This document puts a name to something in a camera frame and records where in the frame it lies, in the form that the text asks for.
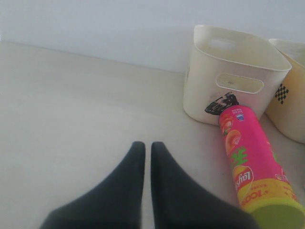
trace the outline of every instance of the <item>pringles can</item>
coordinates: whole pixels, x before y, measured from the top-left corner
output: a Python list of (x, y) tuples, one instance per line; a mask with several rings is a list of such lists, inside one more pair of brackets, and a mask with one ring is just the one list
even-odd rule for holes
[(219, 126), (241, 208), (262, 229), (304, 228), (303, 207), (252, 109), (241, 105), (225, 109)]

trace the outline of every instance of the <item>white wall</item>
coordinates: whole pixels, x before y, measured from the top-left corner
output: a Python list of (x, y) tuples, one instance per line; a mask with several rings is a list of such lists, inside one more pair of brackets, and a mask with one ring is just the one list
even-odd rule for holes
[(0, 0), (2, 40), (175, 72), (196, 24), (305, 42), (305, 1)]

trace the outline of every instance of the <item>can lid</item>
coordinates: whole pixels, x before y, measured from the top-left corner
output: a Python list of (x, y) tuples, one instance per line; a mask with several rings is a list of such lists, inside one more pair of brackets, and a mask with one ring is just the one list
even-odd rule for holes
[(251, 212), (262, 229), (303, 229), (304, 208), (292, 199), (271, 198)]

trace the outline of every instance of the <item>white floor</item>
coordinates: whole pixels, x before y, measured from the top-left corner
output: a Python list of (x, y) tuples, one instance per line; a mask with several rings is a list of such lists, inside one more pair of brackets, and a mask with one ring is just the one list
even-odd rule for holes
[[(183, 111), (183, 75), (0, 42), (0, 228), (38, 228), (145, 142), (143, 228), (153, 229), (150, 145), (164, 141), (199, 184), (237, 205), (218, 127)], [(305, 204), (305, 145), (261, 119)]]

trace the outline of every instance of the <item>checkered flag sticker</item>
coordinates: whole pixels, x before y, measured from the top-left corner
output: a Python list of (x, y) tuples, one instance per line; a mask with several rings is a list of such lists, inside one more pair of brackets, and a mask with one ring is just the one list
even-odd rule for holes
[(285, 98), (287, 97), (289, 90), (281, 83), (280, 87), (277, 89), (276, 93), (275, 93), (275, 98), (277, 98), (277, 100), (283, 104)]

